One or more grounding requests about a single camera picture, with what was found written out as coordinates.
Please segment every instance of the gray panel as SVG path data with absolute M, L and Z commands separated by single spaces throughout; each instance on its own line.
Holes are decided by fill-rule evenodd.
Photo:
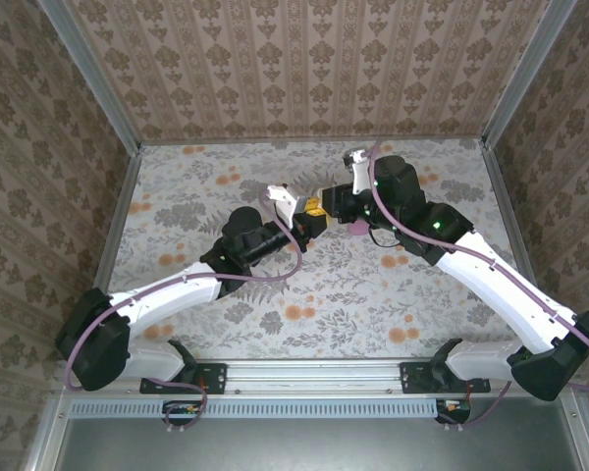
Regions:
M 480 408 L 488 402 L 476 400 Z M 74 420 L 58 470 L 578 470 L 558 403 L 509 398 L 475 428 L 432 419 Z

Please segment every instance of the wall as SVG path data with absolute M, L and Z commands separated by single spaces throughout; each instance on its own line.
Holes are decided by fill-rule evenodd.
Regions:
M 0 469 L 17 469 L 128 156 L 34 1 L 0 1 Z
M 69 0 L 141 138 L 478 135 L 547 0 Z
M 589 309 L 589 0 L 577 3 L 496 153 L 539 284 Z

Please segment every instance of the floral tabletop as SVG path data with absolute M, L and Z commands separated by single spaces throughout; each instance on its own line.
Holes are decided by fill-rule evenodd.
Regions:
M 142 164 L 110 292 L 179 272 L 211 248 L 234 209 L 259 208 L 266 184 L 308 194 L 351 182 L 343 153 L 372 141 L 142 147 Z M 433 201 L 457 208 L 509 263 L 509 240 L 475 139 L 387 141 Z M 379 234 L 383 243 L 392 240 Z M 253 269 L 287 272 L 291 247 Z M 401 247 L 381 248 L 334 223 L 281 283 L 172 316 L 144 335 L 180 340 L 199 358 L 430 356 L 449 338 L 507 340 L 512 330 L 471 291 Z

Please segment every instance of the pink object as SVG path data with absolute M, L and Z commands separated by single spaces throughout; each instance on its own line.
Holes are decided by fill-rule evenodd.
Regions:
M 347 230 L 352 236 L 366 236 L 369 234 L 369 225 L 364 221 L 356 221 L 347 226 Z

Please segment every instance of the floral wallpaper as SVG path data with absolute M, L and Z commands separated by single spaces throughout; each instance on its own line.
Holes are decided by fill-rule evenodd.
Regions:
M 478 135 L 548 0 L 69 0 L 141 139 Z
M 589 1 L 577 2 L 496 152 L 539 284 L 589 309 Z
M 127 159 L 37 3 L 0 1 L 0 470 L 26 458 Z
M 362 144 L 372 141 L 142 147 L 110 292 L 150 284 L 196 261 L 234 209 L 259 208 L 258 194 L 268 183 L 297 183 L 311 195 L 351 182 L 342 156 Z M 429 198 L 451 202 L 511 261 L 476 139 L 394 140 L 383 150 L 412 163 Z M 452 337 L 512 336 L 472 292 L 402 247 L 380 248 L 335 223 L 308 248 L 302 271 L 292 278 L 247 283 L 172 316 L 145 336 L 174 337 L 201 358 L 429 356 Z M 294 261 L 286 248 L 253 273 L 285 273 Z

